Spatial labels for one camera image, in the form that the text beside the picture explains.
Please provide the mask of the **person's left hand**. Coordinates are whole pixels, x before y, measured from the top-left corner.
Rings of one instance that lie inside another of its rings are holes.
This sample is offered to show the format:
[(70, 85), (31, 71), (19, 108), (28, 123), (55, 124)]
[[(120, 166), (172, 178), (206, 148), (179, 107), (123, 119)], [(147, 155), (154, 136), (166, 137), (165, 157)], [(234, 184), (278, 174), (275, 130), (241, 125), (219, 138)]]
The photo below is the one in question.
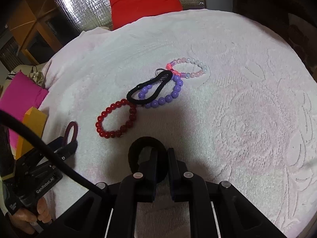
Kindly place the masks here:
[(9, 214), (9, 219), (16, 228), (24, 233), (32, 235), (35, 233), (35, 229), (31, 223), (41, 221), (42, 223), (47, 224), (52, 220), (47, 201), (44, 197), (38, 200), (36, 210), (37, 213), (33, 214), (27, 209), (20, 208), (14, 215)]

